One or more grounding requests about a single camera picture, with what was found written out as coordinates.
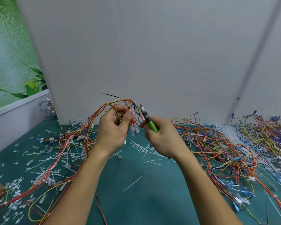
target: white wall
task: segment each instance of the white wall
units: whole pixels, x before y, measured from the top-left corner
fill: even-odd
[[[0,108],[0,151],[49,116],[39,109],[49,91],[42,91]]]
[[[60,123],[111,97],[223,123],[277,0],[17,0]]]
[[[281,116],[281,13],[234,113],[254,110],[265,119]]]

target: wire cutter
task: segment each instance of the wire cutter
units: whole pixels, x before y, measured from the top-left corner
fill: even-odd
[[[151,127],[151,129],[154,131],[154,132],[158,132],[155,124],[153,123],[153,121],[150,119],[150,116],[148,115],[148,113],[146,112],[145,108],[140,104],[140,108],[141,108],[141,113],[143,114],[144,118],[146,119],[147,121],[147,125]]]

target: workbench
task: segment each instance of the workbench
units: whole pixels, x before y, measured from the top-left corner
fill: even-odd
[[[65,131],[67,127],[63,126],[62,131]],[[33,163],[26,166],[47,145],[45,142],[40,143],[37,138],[46,138],[52,134],[60,134],[60,125],[58,125],[56,116],[42,121],[0,152],[0,183],[3,185],[11,183],[7,200],[27,191],[37,176],[52,164],[58,152],[57,149],[40,154]],[[173,160],[150,153],[144,156],[144,153],[140,153],[129,144],[132,141],[143,147],[149,143],[144,132],[137,136],[131,136],[129,132],[126,144],[118,150],[118,152],[120,151],[118,155],[122,158],[111,157],[108,160],[98,183],[96,192],[107,223],[109,225],[199,224],[187,185],[177,163],[169,162]],[[144,163],[157,159],[162,159],[156,161],[160,165],[150,162]],[[63,180],[64,176],[73,175],[65,167],[69,160],[67,156],[62,156],[61,160],[53,169],[52,178],[55,182]],[[124,192],[141,176],[141,179]],[[277,183],[275,185],[278,189],[275,194],[281,200],[281,186]],[[256,197],[250,200],[248,209],[256,219],[266,223],[266,193],[257,182],[254,182],[254,187]],[[31,222],[28,218],[28,204],[30,204],[28,200],[38,198],[45,192],[46,188],[47,184],[42,185],[33,194],[13,203],[12,207],[0,208],[0,224],[34,224],[35,222]],[[30,217],[33,220],[42,218],[40,215],[44,214],[42,210],[46,211],[53,197],[57,195],[54,199],[56,200],[60,195],[60,192],[57,193],[57,191],[57,188],[52,189],[48,192],[44,202],[37,204],[41,209],[36,206],[31,208]],[[0,198],[1,202],[5,201],[5,196],[6,194]],[[267,214],[270,224],[281,224],[281,217],[269,199]],[[237,213],[237,216],[243,224],[258,224],[246,210]],[[93,201],[87,224],[104,224],[96,199]]]

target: wall mural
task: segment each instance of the wall mural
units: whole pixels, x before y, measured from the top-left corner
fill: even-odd
[[[0,0],[0,108],[47,85],[15,0]]]

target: person's left hand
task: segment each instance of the person's left hand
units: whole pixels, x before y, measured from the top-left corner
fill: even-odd
[[[127,135],[127,129],[132,119],[133,111],[125,105],[115,104],[117,112],[122,121],[117,126],[118,116],[113,107],[111,107],[100,118],[97,139],[95,143],[96,150],[101,151],[106,156],[112,155],[124,143]]]

